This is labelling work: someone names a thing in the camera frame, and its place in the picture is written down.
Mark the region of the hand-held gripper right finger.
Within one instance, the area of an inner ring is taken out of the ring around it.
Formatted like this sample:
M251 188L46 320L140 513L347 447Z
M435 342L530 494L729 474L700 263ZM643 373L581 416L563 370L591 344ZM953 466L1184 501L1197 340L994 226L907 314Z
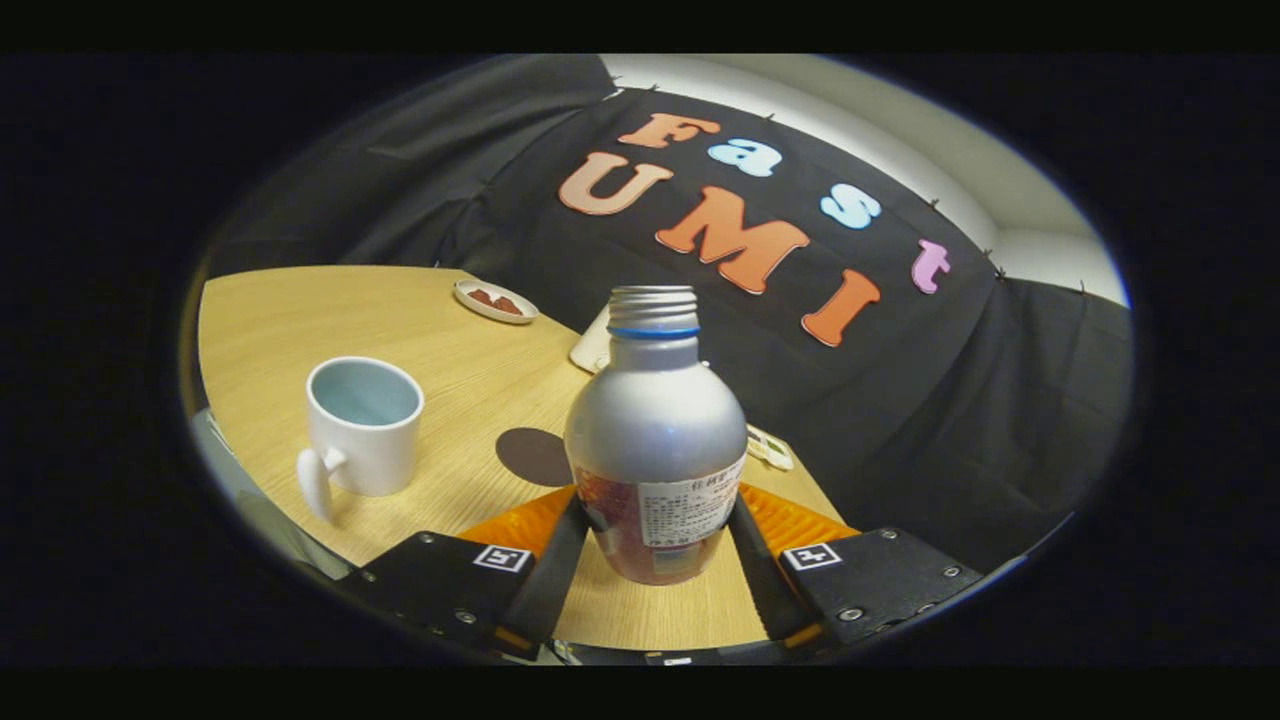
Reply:
M742 484L728 529L771 642L851 647L942 609L982 573L897 527L855 530Z

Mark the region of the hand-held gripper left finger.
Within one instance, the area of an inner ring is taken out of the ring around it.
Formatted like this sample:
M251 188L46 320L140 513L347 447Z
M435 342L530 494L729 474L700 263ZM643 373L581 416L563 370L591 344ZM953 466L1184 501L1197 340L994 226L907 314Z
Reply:
M588 529L566 486L457 536L415 532L340 589L451 648L535 660L558 626Z

